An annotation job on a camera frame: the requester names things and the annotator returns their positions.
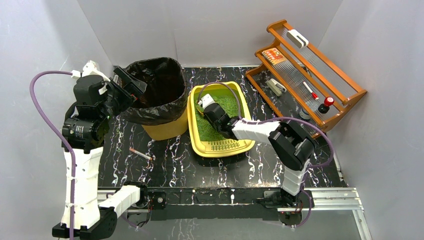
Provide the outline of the yellow litter box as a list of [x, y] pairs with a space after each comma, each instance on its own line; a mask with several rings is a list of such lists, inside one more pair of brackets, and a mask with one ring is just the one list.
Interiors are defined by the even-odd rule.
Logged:
[[[222, 88], [228, 89], [234, 95], [238, 104], [238, 115], [241, 113], [242, 117], [251, 120], [252, 116], [240, 86], [234, 81], [228, 81], [225, 84], [227, 87], [222, 84], [211, 84], [206, 88], [211, 88], [212, 90]], [[205, 158], [223, 158], [249, 151], [255, 145], [254, 140], [225, 139], [218, 141], [200, 141], [194, 107], [194, 95], [198, 94], [198, 96], [203, 97], [202, 92], [205, 89], [203, 89], [202, 85], [193, 87], [187, 99], [188, 128], [194, 152]]]

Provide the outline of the black trash bag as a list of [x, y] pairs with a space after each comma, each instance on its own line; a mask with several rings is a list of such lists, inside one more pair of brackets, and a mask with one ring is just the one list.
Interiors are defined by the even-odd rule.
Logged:
[[139, 60], [129, 64], [125, 71], [147, 86], [134, 105], [120, 114], [123, 119], [157, 126], [182, 116], [187, 107], [189, 90], [177, 60], [170, 57]]

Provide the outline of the yellow trash bin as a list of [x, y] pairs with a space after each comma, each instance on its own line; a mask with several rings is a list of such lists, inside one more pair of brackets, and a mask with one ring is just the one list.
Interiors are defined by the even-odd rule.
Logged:
[[171, 139], [185, 133], [189, 128], [188, 109], [176, 120], [160, 125], [142, 125], [148, 136], [155, 141]]

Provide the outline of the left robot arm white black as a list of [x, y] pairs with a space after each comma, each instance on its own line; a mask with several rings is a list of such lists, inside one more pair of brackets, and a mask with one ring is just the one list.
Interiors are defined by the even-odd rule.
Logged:
[[56, 238], [107, 239], [125, 211], [150, 205], [146, 185], [137, 181], [127, 181], [105, 200], [98, 199], [99, 164], [109, 122], [132, 107], [147, 88], [121, 67], [114, 71], [122, 83], [99, 71], [94, 61], [72, 72], [76, 101], [66, 112], [61, 131], [67, 181], [64, 213], [52, 228]]

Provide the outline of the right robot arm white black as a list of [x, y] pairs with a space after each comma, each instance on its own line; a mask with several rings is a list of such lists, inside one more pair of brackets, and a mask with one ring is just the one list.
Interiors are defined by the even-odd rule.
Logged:
[[252, 140], [270, 144], [284, 166], [281, 195], [295, 200], [316, 144], [300, 125], [294, 122], [260, 123], [246, 118], [229, 117], [216, 102], [201, 102], [203, 116], [226, 139]]

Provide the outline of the green cat litter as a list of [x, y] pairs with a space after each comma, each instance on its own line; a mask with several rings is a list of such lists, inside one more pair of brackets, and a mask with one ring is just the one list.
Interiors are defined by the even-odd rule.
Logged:
[[[207, 87], [203, 92], [202, 96], [205, 94], [210, 94], [216, 103], [218, 103], [224, 111], [229, 115], [229, 117], [238, 116], [238, 104], [234, 95], [227, 89], [211, 89]], [[198, 93], [194, 95], [194, 113], [196, 117], [197, 124], [197, 132], [199, 135], [200, 141], [203, 142], [212, 142], [212, 141], [221, 141], [226, 138], [218, 133], [211, 124], [203, 117], [201, 112], [203, 112], [203, 108], [201, 108], [198, 102]]]

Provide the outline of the grey white stapler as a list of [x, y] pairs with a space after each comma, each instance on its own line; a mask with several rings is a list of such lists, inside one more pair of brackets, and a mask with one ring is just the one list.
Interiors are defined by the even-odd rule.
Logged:
[[274, 78], [267, 80], [266, 84], [272, 90], [272, 92], [278, 97], [280, 97], [282, 93], [287, 92], [286, 87], [283, 86], [279, 81], [275, 80]]

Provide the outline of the white marker pen on table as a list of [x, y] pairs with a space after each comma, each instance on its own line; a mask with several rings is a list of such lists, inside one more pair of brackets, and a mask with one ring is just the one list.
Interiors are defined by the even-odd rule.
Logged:
[[129, 150], [130, 150], [132, 153], [134, 153], [134, 154], [136, 154], [136, 155], [138, 155], [138, 156], [140, 156], [140, 157], [142, 157], [142, 158], [144, 158], [144, 159], [146, 159], [146, 160], [149, 160], [149, 161], [153, 160], [153, 158], [152, 158], [151, 156], [146, 155], [146, 154], [144, 154], [144, 153], [142, 153], [142, 152], [140, 152], [140, 151], [138, 151], [138, 150], [136, 150], [136, 149], [134, 149], [134, 148], [129, 148]]

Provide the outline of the small blue white jar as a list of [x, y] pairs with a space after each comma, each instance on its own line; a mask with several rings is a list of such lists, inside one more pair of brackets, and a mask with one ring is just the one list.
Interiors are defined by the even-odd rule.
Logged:
[[311, 116], [309, 115], [309, 113], [304, 108], [300, 109], [299, 116], [300, 116], [301, 119], [303, 119], [305, 121], [309, 121], [311, 119]]

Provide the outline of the wooden shelf rack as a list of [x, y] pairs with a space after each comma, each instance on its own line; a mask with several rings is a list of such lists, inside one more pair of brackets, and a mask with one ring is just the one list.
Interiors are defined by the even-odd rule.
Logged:
[[[271, 23], [267, 27], [267, 32], [274, 37], [274, 40], [270, 45], [255, 52], [260, 65], [247, 71], [246, 78], [278, 117], [301, 118], [299, 112], [304, 108], [311, 116], [307, 121], [326, 133], [365, 96], [367, 91], [308, 39], [307, 47], [298, 48], [294, 45], [286, 36], [287, 31], [292, 29], [295, 28], [285, 19]], [[262, 51], [271, 48], [277, 48], [287, 60], [272, 65], [262, 55]], [[276, 96], [266, 84], [269, 79], [279, 81], [287, 91], [281, 96]], [[319, 100], [312, 98], [303, 81], [318, 95]], [[318, 111], [318, 107], [326, 97], [334, 98], [334, 104], [326, 114], [322, 114]]]

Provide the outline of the orange card packet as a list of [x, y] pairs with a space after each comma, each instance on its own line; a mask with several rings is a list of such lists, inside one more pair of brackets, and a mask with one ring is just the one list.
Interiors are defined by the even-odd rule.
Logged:
[[261, 54], [272, 64], [277, 65], [282, 62], [285, 62], [287, 59], [286, 57], [276, 48], [269, 48], [266, 50], [263, 50]]

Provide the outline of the red capped marker on shelf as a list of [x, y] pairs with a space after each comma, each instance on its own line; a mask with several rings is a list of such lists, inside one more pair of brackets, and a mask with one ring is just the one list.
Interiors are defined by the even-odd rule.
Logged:
[[302, 84], [309, 91], [309, 93], [311, 94], [311, 96], [314, 100], [319, 100], [318, 95], [312, 90], [312, 88], [305, 81], [303, 81]]

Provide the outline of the red black stamp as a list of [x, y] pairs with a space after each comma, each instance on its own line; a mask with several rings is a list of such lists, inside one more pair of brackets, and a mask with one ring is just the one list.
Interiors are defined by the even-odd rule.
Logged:
[[334, 102], [335, 100], [333, 97], [330, 97], [330, 96], [326, 97], [324, 99], [324, 102], [319, 105], [317, 109], [318, 112], [321, 114], [326, 114], [330, 110], [330, 107], [334, 104]]

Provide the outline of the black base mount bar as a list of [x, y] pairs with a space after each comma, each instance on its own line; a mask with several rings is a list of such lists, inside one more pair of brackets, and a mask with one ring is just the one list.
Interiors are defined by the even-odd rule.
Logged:
[[143, 203], [129, 214], [151, 213], [152, 221], [262, 219], [298, 225], [315, 207], [310, 190], [290, 197], [280, 187], [148, 187], [142, 193]]

